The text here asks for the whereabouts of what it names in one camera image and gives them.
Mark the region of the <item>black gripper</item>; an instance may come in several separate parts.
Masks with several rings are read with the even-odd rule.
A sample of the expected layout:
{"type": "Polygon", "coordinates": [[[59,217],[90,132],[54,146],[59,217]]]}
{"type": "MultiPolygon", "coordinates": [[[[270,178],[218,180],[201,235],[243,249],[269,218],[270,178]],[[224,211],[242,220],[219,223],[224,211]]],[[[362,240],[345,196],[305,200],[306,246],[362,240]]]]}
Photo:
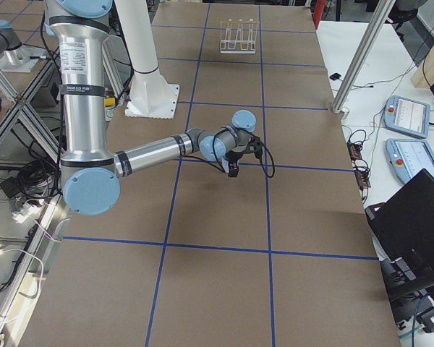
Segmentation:
{"type": "Polygon", "coordinates": [[[226,166],[228,176],[238,176],[239,173],[239,160],[242,158],[242,152],[229,151],[226,154],[226,166]]]}

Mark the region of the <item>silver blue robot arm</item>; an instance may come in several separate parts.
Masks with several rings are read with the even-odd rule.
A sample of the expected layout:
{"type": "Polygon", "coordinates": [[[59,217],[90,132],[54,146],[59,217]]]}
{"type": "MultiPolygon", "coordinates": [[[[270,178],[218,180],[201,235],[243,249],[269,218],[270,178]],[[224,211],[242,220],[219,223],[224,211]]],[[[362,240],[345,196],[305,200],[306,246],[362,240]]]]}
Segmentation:
{"type": "Polygon", "coordinates": [[[81,215],[100,215],[120,196],[121,177],[199,152],[218,160],[247,148],[255,115],[237,111],[231,123],[212,132],[191,129],[127,151],[112,153],[106,142],[103,46],[109,37],[109,12],[119,16],[134,71],[128,116],[170,119],[179,86],[162,76],[144,1],[47,1],[46,17],[59,40],[61,87],[67,149],[61,157],[62,195],[81,215]]]}

